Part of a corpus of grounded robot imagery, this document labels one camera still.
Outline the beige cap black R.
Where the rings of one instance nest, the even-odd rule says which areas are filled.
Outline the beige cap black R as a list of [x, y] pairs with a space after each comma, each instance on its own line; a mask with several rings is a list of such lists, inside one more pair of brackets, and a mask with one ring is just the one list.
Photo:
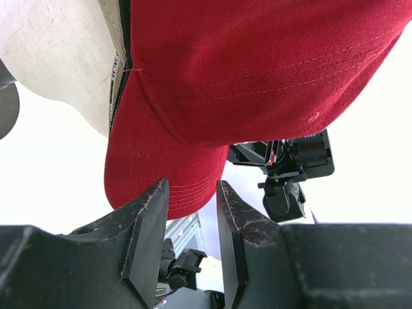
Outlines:
[[115, 49], [108, 105], [108, 128], [111, 131], [127, 79], [123, 78], [123, 75], [128, 64], [130, 1], [98, 1], [98, 4]]

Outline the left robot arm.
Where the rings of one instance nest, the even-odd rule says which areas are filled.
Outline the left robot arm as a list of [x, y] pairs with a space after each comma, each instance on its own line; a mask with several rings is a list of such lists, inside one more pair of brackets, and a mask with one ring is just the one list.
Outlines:
[[278, 225], [217, 184], [223, 288], [165, 239], [169, 184], [68, 235], [1, 227], [2, 308], [410, 308], [410, 225]]

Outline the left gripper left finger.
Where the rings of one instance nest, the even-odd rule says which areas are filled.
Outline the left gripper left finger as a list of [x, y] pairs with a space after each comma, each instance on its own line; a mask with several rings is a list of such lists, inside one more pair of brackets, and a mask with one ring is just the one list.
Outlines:
[[1, 227], [2, 308], [152, 308], [169, 183], [74, 230]]

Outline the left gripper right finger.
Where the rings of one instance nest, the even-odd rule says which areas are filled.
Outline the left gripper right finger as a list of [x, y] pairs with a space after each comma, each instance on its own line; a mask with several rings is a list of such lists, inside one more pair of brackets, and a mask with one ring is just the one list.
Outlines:
[[278, 225], [216, 184], [227, 308], [410, 308], [411, 226]]

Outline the red cap white logo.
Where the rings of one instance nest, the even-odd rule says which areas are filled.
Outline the red cap white logo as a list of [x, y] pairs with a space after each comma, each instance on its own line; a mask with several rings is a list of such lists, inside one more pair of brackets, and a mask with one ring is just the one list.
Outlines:
[[320, 132], [411, 20], [410, 1], [121, 1], [127, 62], [104, 169], [117, 209], [157, 180], [169, 219], [213, 196], [229, 147]]

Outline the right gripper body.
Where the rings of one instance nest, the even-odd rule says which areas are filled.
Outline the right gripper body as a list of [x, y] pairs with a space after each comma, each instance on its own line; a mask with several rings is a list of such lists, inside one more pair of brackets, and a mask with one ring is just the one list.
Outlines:
[[229, 147], [227, 160], [234, 165], [268, 167], [276, 164], [282, 155], [282, 140], [244, 142]]

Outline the dark wooden stand base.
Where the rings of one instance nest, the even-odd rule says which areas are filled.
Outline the dark wooden stand base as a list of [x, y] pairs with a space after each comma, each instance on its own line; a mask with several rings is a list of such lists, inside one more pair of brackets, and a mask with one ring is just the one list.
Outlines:
[[15, 126], [19, 116], [20, 101], [16, 79], [1, 61], [1, 92], [0, 92], [0, 139], [7, 136]]

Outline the aluminium front rail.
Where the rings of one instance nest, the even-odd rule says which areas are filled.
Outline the aluminium front rail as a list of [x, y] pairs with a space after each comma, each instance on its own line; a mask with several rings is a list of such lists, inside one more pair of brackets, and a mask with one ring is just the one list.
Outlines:
[[185, 249], [204, 251], [198, 213], [166, 223], [164, 239], [170, 239], [178, 258]]

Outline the cream mannequin head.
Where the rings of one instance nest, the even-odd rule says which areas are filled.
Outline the cream mannequin head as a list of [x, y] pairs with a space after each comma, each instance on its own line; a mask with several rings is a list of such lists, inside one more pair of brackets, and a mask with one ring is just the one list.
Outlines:
[[24, 87], [67, 103], [103, 136], [115, 47], [115, 1], [1, 1], [1, 60]]

